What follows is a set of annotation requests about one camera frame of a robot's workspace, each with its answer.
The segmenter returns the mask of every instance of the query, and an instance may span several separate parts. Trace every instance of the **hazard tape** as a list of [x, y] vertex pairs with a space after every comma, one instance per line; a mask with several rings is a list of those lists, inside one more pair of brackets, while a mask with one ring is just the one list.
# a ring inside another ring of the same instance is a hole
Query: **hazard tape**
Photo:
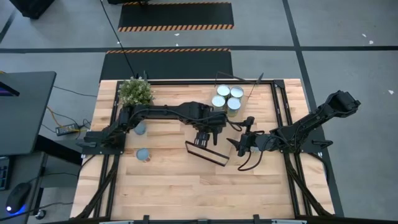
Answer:
[[220, 52], [229, 51], [229, 49], [142, 49], [142, 50], [109, 50], [107, 54], [120, 53], [161, 53], [161, 52]]
[[119, 32], [233, 29], [232, 24], [119, 27]]
[[[123, 6], [138, 5], [139, 2], [127, 2]], [[164, 4], [231, 4], [230, 2], [155, 2], [155, 3], [145, 3], [148, 5], [164, 5]]]

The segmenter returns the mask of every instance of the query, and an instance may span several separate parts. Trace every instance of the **concrete floor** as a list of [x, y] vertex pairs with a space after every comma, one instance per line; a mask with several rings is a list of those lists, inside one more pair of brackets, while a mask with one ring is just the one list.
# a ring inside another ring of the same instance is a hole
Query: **concrete floor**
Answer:
[[[125, 47], [163, 46], [293, 46], [282, 0], [231, 0], [235, 29], [119, 33]], [[395, 0], [289, 0], [301, 46], [398, 45], [398, 1]], [[117, 27], [121, 6], [106, 10]], [[13, 6], [0, 1], [0, 30]], [[118, 47], [99, 1], [57, 0], [37, 21], [17, 13], [4, 39], [4, 49], [65, 49]], [[0, 70], [57, 72], [55, 85], [95, 95], [104, 52], [0, 54]], [[233, 50], [234, 74], [254, 78], [302, 78], [294, 51]], [[360, 110], [346, 119], [323, 126], [336, 183], [346, 217], [398, 220], [398, 143], [394, 127], [398, 109], [398, 52], [341, 51], [304, 52], [315, 101], [323, 103], [336, 91], [349, 91], [362, 102]], [[81, 123], [91, 120], [95, 98], [54, 89], [49, 106]], [[64, 124], [71, 123], [59, 118]], [[50, 114], [43, 124], [55, 128]], [[56, 137], [42, 128], [40, 133]], [[62, 198], [56, 197], [62, 192]], [[74, 188], [49, 189], [42, 205], [71, 202]], [[70, 207], [49, 208], [42, 222], [66, 220]]]

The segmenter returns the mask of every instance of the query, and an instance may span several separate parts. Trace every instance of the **wooden tabletop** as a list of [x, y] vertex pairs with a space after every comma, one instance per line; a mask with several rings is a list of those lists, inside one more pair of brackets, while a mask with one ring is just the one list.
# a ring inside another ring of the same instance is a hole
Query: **wooden tabletop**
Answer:
[[[91, 125], [94, 131], [109, 125], [116, 84], [116, 80], [101, 82]], [[299, 79], [286, 79], [285, 86], [294, 122], [308, 114], [307, 103]], [[245, 93], [249, 92], [250, 86], [241, 87]], [[155, 105], [172, 106], [188, 101], [209, 103], [215, 88], [214, 85], [152, 85], [152, 90]], [[278, 98], [283, 108], [279, 90]], [[268, 132], [277, 127], [269, 85], [255, 87], [240, 116], [255, 117], [252, 130]], [[283, 110], [282, 117], [286, 125]], [[187, 153], [184, 142], [193, 141], [187, 134], [193, 130], [191, 126], [171, 120], [145, 122], [145, 135], [138, 136], [134, 131], [127, 135], [125, 153], [119, 163], [112, 220], [142, 220], [144, 215], [150, 215], [152, 220], [252, 219], [254, 214], [260, 214], [260, 218], [294, 217], [281, 153], [265, 152], [258, 167], [240, 172], [237, 168], [248, 155], [238, 157], [232, 145], [223, 149], [230, 157], [227, 165], [219, 166]], [[239, 139], [239, 133], [233, 137]], [[135, 157], [141, 147], [149, 148], [150, 162], [143, 163]], [[307, 154], [301, 158], [308, 188], [333, 213], [322, 163]], [[258, 159], [259, 154], [252, 155], [247, 166]], [[78, 215], [96, 192], [102, 161], [103, 156], [96, 156], [81, 171], [71, 217]], [[304, 214], [301, 193], [298, 189], [297, 192], [300, 212]], [[102, 215], [107, 196], [105, 192]]]

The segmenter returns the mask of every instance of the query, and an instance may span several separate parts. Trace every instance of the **black rubber mat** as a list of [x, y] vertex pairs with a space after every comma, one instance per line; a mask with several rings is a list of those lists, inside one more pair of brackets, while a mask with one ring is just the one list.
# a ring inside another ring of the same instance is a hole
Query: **black rubber mat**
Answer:
[[120, 32], [232, 29], [230, 2], [125, 3]]
[[[229, 49], [126, 50], [132, 69], [148, 79], [215, 78], [217, 72], [233, 75]], [[101, 80], [123, 80], [132, 76], [122, 50], [105, 55]]]

